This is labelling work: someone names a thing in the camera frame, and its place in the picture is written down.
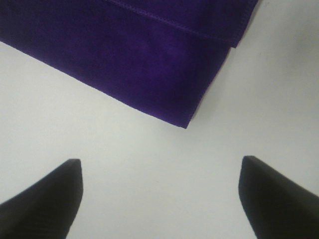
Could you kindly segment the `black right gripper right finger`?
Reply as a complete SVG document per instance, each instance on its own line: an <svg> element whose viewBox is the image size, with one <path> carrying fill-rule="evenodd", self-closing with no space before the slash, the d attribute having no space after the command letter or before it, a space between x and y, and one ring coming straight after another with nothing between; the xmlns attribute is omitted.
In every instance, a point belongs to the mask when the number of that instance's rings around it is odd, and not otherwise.
<svg viewBox="0 0 319 239"><path fill-rule="evenodd" d="M255 156L244 156L239 198L259 239L317 239L319 198Z"/></svg>

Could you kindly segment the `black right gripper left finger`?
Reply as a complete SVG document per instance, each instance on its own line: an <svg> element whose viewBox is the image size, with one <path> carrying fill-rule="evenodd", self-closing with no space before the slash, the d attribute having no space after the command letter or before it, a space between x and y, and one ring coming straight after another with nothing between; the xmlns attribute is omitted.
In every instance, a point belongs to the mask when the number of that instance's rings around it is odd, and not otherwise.
<svg viewBox="0 0 319 239"><path fill-rule="evenodd" d="M79 159L69 159L0 205L2 239L64 239L83 196Z"/></svg>

